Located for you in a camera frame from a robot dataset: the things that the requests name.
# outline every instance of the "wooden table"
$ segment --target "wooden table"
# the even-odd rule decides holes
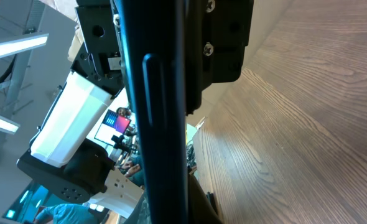
[[[367,0],[281,9],[194,137],[200,184],[225,223],[367,223]]]

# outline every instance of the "hole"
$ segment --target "hole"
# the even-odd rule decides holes
[[[211,10],[211,9],[213,9],[214,8],[214,2],[213,1],[209,1],[208,3],[207,3],[207,9],[208,10]]]
[[[81,53],[80,54],[80,58],[83,59],[83,60],[86,60],[88,57],[86,56],[86,54]]]
[[[105,30],[99,25],[92,27],[92,34],[96,37],[102,37],[105,34]]]
[[[232,32],[232,33],[235,33],[237,31],[240,30],[240,24],[238,22],[232,22],[230,25],[229,25],[229,30]]]

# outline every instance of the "screw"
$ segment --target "screw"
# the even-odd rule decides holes
[[[36,30],[34,27],[30,27],[27,30],[24,31],[25,34],[31,34],[34,33]]]
[[[212,12],[215,8],[215,0],[208,0],[206,12]]]
[[[207,44],[204,46],[203,54],[206,56],[210,56],[213,54],[213,52],[214,52],[214,46],[212,46],[212,44],[207,42]]]

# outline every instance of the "bolt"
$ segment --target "bolt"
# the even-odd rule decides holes
[[[212,12],[215,8],[215,0],[208,0],[206,12]]]
[[[203,54],[206,56],[210,56],[213,54],[213,52],[214,52],[214,46],[212,46],[212,44],[207,42],[206,45],[204,46]]]

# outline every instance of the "screen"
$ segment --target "screen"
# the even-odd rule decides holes
[[[116,131],[118,131],[120,133],[124,133],[127,130],[128,125],[129,125],[130,122],[131,122],[131,120],[128,119],[128,118],[125,118],[123,116],[118,116],[114,127],[116,128]]]
[[[95,134],[95,139],[113,146],[113,136],[120,137],[128,128],[131,120],[123,116],[117,115],[116,112],[108,110],[103,118],[101,126]]]

